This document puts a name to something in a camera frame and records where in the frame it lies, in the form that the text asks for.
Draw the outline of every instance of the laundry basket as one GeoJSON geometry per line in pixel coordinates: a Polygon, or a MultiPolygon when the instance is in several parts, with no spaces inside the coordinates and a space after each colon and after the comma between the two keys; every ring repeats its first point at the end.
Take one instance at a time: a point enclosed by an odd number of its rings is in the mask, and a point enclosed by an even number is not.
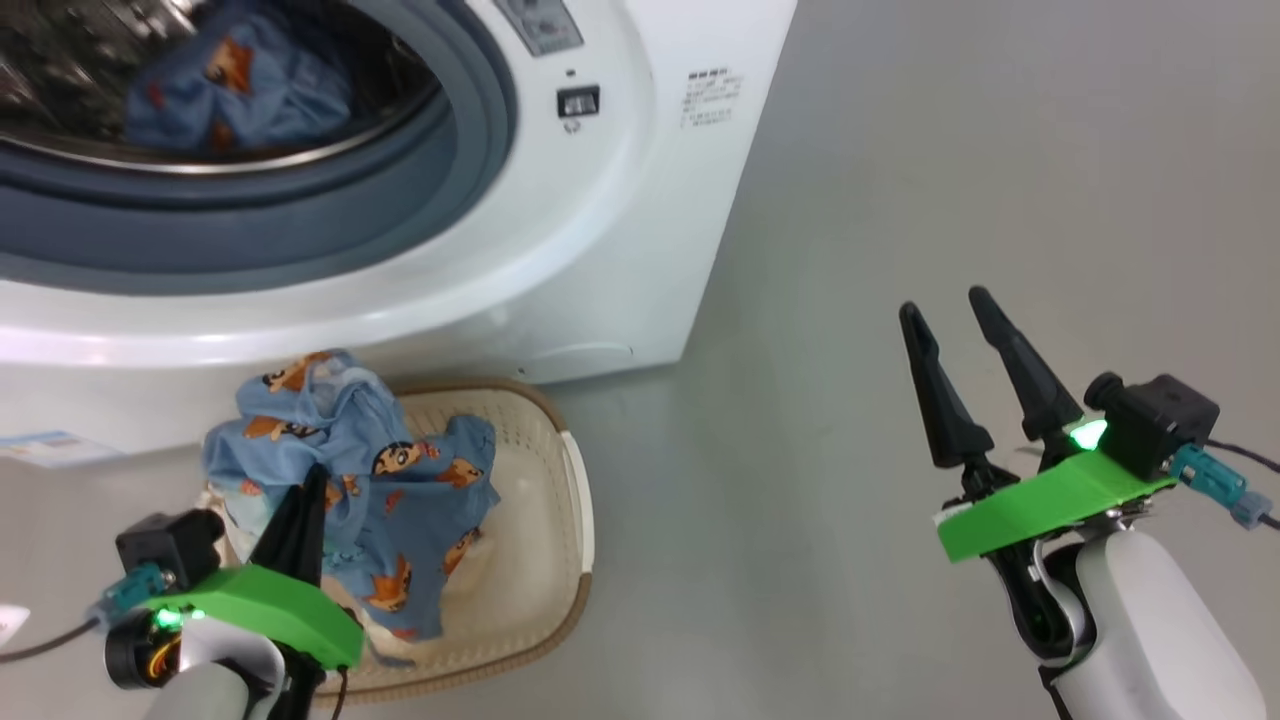
{"type": "MultiPolygon", "coordinates": [[[[397,395],[416,436],[443,432],[453,415],[493,423],[490,479],[502,502],[444,587],[439,638],[407,643],[392,637],[337,582],[324,579],[325,592],[356,609],[365,625],[361,662],[348,673],[348,703],[435,692],[532,662],[573,630],[591,588],[595,532],[582,456],[541,393],[488,379],[397,395]]],[[[329,680],[315,703],[333,705],[338,689],[329,680]]]]}

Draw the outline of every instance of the blue cloth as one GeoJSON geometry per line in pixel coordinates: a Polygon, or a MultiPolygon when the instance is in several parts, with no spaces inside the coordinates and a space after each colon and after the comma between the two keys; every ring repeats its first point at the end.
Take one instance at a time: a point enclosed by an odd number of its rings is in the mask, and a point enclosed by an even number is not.
{"type": "Polygon", "coordinates": [[[125,140],[186,151],[315,141],[352,115],[352,82],[339,55],[308,19],[268,0],[232,0],[134,78],[125,140]]]}
{"type": "Polygon", "coordinates": [[[385,384],[343,351],[251,378],[243,416],[214,428],[202,462],[227,514],[260,537],[288,488],[320,462],[325,573],[402,639],[440,634],[440,592],[499,497],[494,429],[470,415],[415,438],[385,384]]]}

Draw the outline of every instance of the cable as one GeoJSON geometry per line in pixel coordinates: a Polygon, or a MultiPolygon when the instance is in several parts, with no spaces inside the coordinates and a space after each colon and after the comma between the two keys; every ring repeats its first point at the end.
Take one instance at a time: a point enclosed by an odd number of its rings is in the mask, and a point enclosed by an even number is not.
{"type": "Polygon", "coordinates": [[[67,633],[63,633],[63,634],[58,635],[56,638],[54,638],[54,639],[51,639],[49,642],[40,643],[40,644],[33,646],[33,647],[28,647],[27,650],[19,650],[17,652],[5,652],[5,653],[0,655],[0,665],[4,665],[6,662],[17,662],[19,660],[27,660],[28,657],[36,657],[37,655],[42,655],[42,653],[49,652],[51,650],[56,650],[59,647],[63,647],[64,644],[72,642],[73,639],[76,639],[76,638],[83,635],[84,633],[92,630],[97,625],[97,623],[99,623],[97,618],[91,618],[91,619],[86,620],[83,625],[76,628],[74,630],[69,630],[67,633]]]}
{"type": "Polygon", "coordinates": [[[342,675],[342,688],[338,689],[338,703],[333,706],[330,720],[338,720],[338,716],[342,715],[342,702],[347,700],[347,666],[338,667],[338,674],[342,675]]]}
{"type": "Polygon", "coordinates": [[[1280,473],[1280,462],[1276,462],[1275,460],[1271,460],[1270,457],[1253,452],[1252,450],[1248,450],[1245,447],[1231,445],[1229,442],[1219,442],[1216,439],[1207,439],[1204,441],[1204,445],[1208,447],[1216,447],[1219,450],[1225,450],[1228,452],[1242,455],[1244,457],[1248,457],[1249,460],[1253,460],[1258,465],[1270,469],[1272,473],[1280,473]]]}

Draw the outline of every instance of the white washing machine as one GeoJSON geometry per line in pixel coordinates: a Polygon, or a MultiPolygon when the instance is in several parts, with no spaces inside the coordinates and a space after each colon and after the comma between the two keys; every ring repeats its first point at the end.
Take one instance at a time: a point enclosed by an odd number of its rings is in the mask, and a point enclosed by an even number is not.
{"type": "Polygon", "coordinates": [[[680,357],[795,0],[348,5],[430,77],[328,145],[0,128],[0,455],[195,443],[320,348],[393,384],[680,357]]]}

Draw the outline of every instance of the green light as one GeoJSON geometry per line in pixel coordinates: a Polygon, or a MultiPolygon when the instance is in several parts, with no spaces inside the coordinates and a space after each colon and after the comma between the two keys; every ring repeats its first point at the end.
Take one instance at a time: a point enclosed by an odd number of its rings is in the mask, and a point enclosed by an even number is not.
{"type": "Polygon", "coordinates": [[[1102,433],[1107,429],[1106,420],[1093,420],[1071,430],[1071,439],[1080,450],[1097,450],[1102,433]]]}
{"type": "Polygon", "coordinates": [[[172,630],[174,628],[182,626],[182,612],[174,610],[156,610],[155,625],[157,628],[164,628],[172,630]]]}

